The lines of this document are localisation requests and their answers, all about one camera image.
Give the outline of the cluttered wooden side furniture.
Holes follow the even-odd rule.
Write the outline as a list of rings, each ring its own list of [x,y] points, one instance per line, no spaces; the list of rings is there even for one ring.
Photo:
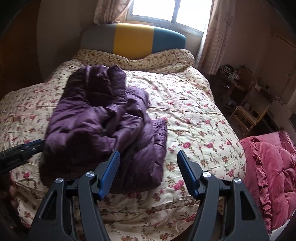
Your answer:
[[[256,83],[256,78],[244,65],[235,69],[226,64],[210,77],[214,100],[220,110],[241,104]]]

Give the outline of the small-floral beige duvet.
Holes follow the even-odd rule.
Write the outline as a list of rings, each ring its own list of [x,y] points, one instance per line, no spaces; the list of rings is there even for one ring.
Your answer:
[[[131,60],[120,55],[97,50],[81,49],[72,59],[82,65],[99,64],[107,67],[117,65],[122,70],[161,74],[177,73],[193,69],[195,63],[194,56],[186,49],[160,51],[137,60]]]

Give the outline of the rattan chair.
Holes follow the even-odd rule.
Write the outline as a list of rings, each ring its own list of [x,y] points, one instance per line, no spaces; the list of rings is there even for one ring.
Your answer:
[[[270,101],[253,88],[248,92],[243,102],[236,106],[230,120],[237,121],[242,128],[243,137],[247,137],[270,106]]]

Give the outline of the right pink curtain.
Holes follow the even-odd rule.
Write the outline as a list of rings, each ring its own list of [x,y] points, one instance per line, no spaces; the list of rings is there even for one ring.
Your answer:
[[[202,37],[195,67],[215,75],[228,44],[235,16],[235,0],[212,1],[207,30]]]

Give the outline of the window with frame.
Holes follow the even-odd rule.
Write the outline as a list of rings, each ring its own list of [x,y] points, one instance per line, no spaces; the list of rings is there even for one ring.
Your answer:
[[[211,7],[212,1],[205,0],[138,0],[132,2],[126,19],[201,38],[207,28]]]

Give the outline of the floral white quilt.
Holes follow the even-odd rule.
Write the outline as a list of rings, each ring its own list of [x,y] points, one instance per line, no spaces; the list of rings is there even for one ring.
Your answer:
[[[47,82],[8,93],[1,100],[1,150],[45,135],[69,76],[84,61],[59,66]],[[244,177],[246,160],[234,130],[214,103],[207,79],[188,61],[178,64],[120,63],[126,84],[149,94],[149,117],[168,127],[161,185],[148,192],[111,194],[99,203],[111,240],[172,240],[194,221],[198,202],[189,196],[177,152],[218,178]]]

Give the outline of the purple down jacket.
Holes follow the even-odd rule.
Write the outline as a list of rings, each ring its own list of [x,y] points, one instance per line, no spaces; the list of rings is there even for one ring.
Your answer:
[[[39,173],[50,186],[94,170],[120,153],[112,193],[147,191],[163,179],[167,124],[149,117],[148,93],[126,86],[117,65],[82,66],[68,79],[45,134]]]

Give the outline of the grey yellow teal headboard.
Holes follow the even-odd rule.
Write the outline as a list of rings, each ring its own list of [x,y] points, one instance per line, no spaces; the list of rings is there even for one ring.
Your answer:
[[[142,24],[92,25],[82,31],[80,38],[80,49],[112,53],[131,60],[185,46],[186,37],[181,33]]]

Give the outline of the left floral curtain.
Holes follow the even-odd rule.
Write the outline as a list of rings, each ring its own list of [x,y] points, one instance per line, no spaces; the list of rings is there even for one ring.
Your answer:
[[[132,2],[132,0],[98,0],[93,23],[97,25],[119,23]]]

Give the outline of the red velvet quilt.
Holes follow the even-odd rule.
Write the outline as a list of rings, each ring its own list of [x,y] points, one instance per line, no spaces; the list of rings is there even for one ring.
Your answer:
[[[295,212],[295,144],[284,130],[247,137],[240,144],[246,158],[244,184],[273,234]]]

